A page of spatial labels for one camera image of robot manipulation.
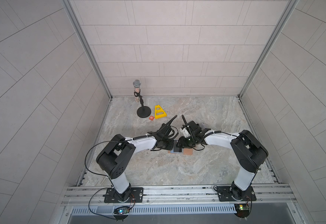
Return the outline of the black VIP credit card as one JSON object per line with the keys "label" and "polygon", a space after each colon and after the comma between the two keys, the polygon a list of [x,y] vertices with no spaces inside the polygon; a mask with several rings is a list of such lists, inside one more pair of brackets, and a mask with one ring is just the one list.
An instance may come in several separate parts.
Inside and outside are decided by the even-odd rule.
{"label": "black VIP credit card", "polygon": [[174,153],[178,153],[178,154],[182,154],[182,153],[183,153],[183,150],[182,150],[181,147],[177,147],[177,146],[175,146],[175,147],[173,148],[173,152],[174,152]]}

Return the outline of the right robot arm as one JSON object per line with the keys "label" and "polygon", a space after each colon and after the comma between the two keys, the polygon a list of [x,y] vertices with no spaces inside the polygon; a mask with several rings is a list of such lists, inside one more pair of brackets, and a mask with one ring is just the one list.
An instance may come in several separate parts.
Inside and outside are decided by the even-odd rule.
{"label": "right robot arm", "polygon": [[249,194],[251,184],[260,166],[268,157],[267,149],[248,130],[240,133],[225,133],[199,126],[191,121],[185,123],[180,132],[183,134],[177,147],[194,148],[196,145],[216,145],[234,151],[240,164],[238,175],[232,182],[229,194],[236,201],[241,201]]}

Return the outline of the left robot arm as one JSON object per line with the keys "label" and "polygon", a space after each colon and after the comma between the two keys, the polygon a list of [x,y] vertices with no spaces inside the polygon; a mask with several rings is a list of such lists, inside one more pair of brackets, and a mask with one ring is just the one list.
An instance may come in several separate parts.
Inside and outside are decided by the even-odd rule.
{"label": "left robot arm", "polygon": [[146,135],[133,138],[117,134],[98,154],[96,162],[108,174],[115,193],[127,197],[131,184],[126,178],[125,169],[133,154],[156,148],[171,151],[177,136],[178,129],[172,128],[169,124],[163,124],[156,132],[148,132]]}

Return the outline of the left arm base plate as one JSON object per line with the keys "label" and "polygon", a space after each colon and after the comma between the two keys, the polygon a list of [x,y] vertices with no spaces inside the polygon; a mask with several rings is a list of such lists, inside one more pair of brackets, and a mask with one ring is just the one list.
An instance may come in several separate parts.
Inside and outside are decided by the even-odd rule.
{"label": "left arm base plate", "polygon": [[135,201],[142,202],[144,188],[128,187],[122,194],[119,194],[114,188],[109,188],[106,192],[104,203],[126,203]]}

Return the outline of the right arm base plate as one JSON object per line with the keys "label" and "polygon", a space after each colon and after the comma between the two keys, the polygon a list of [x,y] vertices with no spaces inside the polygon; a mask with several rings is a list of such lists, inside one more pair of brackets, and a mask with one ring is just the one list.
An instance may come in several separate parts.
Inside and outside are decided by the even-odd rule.
{"label": "right arm base plate", "polygon": [[215,185],[213,189],[218,193],[220,202],[256,201],[256,195],[252,186],[249,186],[245,191],[236,186]]}

